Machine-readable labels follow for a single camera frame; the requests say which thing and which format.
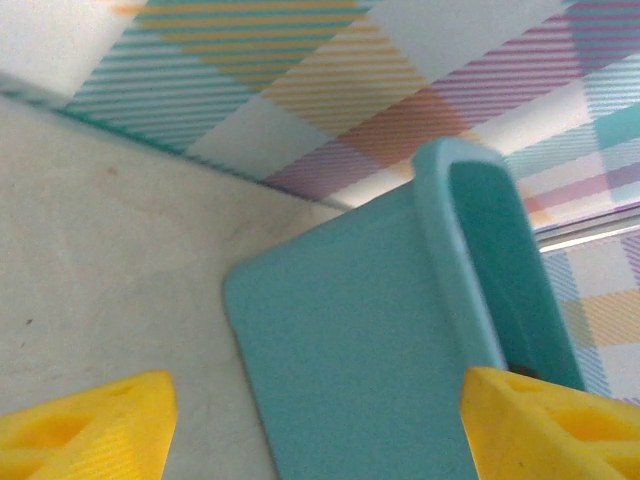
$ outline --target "teal handle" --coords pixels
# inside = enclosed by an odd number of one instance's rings
[[[414,167],[426,246],[469,365],[505,367],[506,360],[584,390],[524,205],[501,156],[442,138],[418,150]]]

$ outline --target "yellow triangular block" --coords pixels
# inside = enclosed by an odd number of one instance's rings
[[[640,408],[491,368],[460,406],[481,480],[640,480]]]
[[[167,372],[12,413],[0,417],[0,479],[160,479],[176,421]]]

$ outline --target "gray floor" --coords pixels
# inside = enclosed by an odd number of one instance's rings
[[[168,369],[165,478],[274,478],[222,280],[337,212],[6,100],[0,152],[0,414]]]

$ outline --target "teal plastic object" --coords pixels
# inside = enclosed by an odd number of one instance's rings
[[[283,480],[477,478],[469,366],[583,388],[500,156],[456,139],[409,184],[236,267],[225,299]]]

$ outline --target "plaid wallpaper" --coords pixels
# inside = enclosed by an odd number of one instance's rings
[[[640,234],[543,255],[587,388],[640,405]]]
[[[453,135],[507,155],[536,227],[640,200],[639,0],[0,9],[5,95],[302,197],[360,205]]]

